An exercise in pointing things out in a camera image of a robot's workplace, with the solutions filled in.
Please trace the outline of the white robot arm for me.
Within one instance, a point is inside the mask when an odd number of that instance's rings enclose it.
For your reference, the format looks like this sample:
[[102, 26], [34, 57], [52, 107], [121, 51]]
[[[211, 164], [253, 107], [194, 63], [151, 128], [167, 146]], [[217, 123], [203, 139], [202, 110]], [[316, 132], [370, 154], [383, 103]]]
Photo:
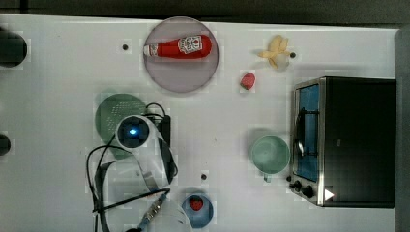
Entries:
[[125, 156], [97, 168], [98, 230], [192, 232], [182, 207], [168, 198], [178, 170], [155, 124], [144, 116], [128, 116], [116, 126], [114, 141]]

